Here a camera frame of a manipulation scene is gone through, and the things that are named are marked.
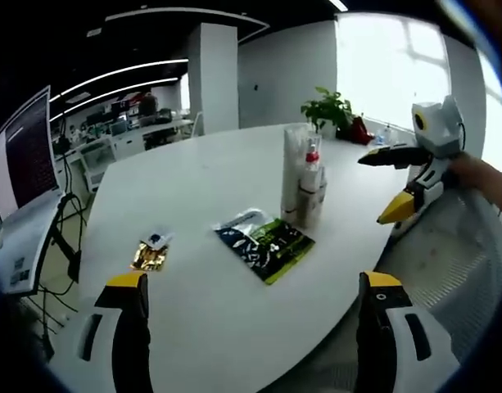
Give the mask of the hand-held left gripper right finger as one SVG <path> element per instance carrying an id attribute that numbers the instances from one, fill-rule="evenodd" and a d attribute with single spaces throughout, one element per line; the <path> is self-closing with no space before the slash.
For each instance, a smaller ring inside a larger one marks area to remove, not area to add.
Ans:
<path id="1" fill-rule="evenodd" d="M 447 330 L 401 282 L 363 271 L 356 332 L 357 392 L 438 392 L 459 368 Z"/>

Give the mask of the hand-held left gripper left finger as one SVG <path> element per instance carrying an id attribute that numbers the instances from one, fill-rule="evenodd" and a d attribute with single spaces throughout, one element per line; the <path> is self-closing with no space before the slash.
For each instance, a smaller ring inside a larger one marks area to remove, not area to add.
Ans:
<path id="1" fill-rule="evenodd" d="M 84 316 L 71 383 L 74 392 L 151 392 L 148 278 L 110 279 Z"/>

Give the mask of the person's right hand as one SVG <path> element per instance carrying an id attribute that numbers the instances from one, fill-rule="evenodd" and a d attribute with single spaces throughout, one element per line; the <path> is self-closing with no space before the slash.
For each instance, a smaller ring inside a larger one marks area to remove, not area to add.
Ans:
<path id="1" fill-rule="evenodd" d="M 466 153 L 453 159 L 450 169 L 464 186 L 475 188 L 480 192 L 488 191 L 494 173 L 494 169 L 486 162 Z"/>

